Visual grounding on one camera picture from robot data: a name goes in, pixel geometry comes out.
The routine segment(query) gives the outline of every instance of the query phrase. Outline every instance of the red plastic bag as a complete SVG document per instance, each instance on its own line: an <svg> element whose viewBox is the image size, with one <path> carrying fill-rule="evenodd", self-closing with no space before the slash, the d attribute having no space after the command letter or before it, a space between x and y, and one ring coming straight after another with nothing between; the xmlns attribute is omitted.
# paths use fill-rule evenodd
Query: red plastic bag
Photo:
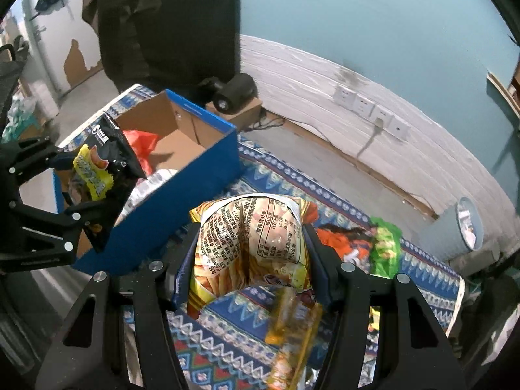
<svg viewBox="0 0 520 390"><path fill-rule="evenodd" d="M126 140L132 147L139 159L142 170L146 176L153 174L153 168L148 162L148 156L155 149L159 135L151 134L149 132L142 132L140 130L123 130Z"/></svg>

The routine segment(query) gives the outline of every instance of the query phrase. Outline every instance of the electrical outlet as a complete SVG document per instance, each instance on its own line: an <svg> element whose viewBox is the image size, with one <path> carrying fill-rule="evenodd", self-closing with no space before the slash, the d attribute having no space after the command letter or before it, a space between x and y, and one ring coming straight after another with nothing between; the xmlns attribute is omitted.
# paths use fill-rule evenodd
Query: electrical outlet
<svg viewBox="0 0 520 390"><path fill-rule="evenodd" d="M352 105L352 111L359 114L361 117L369 118L370 113L375 106L373 101L370 101L368 98L358 94L354 98L354 104Z"/></svg>
<svg viewBox="0 0 520 390"><path fill-rule="evenodd" d="M410 125L395 116L388 124L388 127L385 127L385 130L397 139L405 142L408 141L408 137L410 136Z"/></svg>
<svg viewBox="0 0 520 390"><path fill-rule="evenodd" d="M349 88L345 88L344 86L338 85L336 88L336 93L334 94L334 101L336 104L352 110L352 104L354 103L354 98L356 97L356 93L351 91Z"/></svg>
<svg viewBox="0 0 520 390"><path fill-rule="evenodd" d="M381 107L379 104L376 104L374 110L370 114L369 120L376 126L382 126L383 129L386 129L393 118L394 115L390 111Z"/></svg>

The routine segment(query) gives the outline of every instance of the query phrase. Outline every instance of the trash can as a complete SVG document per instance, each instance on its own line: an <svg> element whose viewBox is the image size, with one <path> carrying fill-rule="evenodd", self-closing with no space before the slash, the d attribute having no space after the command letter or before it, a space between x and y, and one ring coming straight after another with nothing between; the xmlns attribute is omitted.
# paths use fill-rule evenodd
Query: trash can
<svg viewBox="0 0 520 390"><path fill-rule="evenodd" d="M484 230L474 202L463 196L419 233L419 246L438 260L447 261L482 247Z"/></svg>

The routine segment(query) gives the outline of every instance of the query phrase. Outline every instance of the green snack bag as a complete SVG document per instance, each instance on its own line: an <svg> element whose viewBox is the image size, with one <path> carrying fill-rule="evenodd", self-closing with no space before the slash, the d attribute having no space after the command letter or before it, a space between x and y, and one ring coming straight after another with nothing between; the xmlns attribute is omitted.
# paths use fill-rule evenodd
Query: green snack bag
<svg viewBox="0 0 520 390"><path fill-rule="evenodd" d="M401 229L378 217L372 217L370 221L377 226L374 234L375 245L370 254L371 274L391 279L399 272Z"/></svg>

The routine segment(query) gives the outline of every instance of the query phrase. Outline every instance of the chip bag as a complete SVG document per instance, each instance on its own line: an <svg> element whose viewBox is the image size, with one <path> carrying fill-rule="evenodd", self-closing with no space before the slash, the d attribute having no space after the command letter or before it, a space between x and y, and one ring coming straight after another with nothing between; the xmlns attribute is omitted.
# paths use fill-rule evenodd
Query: chip bag
<svg viewBox="0 0 520 390"><path fill-rule="evenodd" d="M151 176L153 174L153 168L148 161L148 157L157 146L159 135L141 130L123 130L123 134L134 150L141 164L142 171L145 172L146 177Z"/></svg>
<svg viewBox="0 0 520 390"><path fill-rule="evenodd" d="M374 250L370 254L371 274L391 279L399 273L401 229L378 217L372 217L370 221L377 226Z"/></svg>
<svg viewBox="0 0 520 390"><path fill-rule="evenodd" d="M317 219L316 204L252 193L203 203L190 216L201 223L187 305L192 317L248 285L310 287L302 222Z"/></svg>
<svg viewBox="0 0 520 390"><path fill-rule="evenodd" d="M146 178L139 160L114 120L104 113L77 151L66 178L69 205L109 199L103 219L84 231L96 250L104 249L110 231L139 179Z"/></svg>
<svg viewBox="0 0 520 390"><path fill-rule="evenodd" d="M321 243L332 246L342 262L357 265L364 272L370 271L369 254L373 248L374 239L366 230L354 228L351 230L333 224L326 224L316 229Z"/></svg>

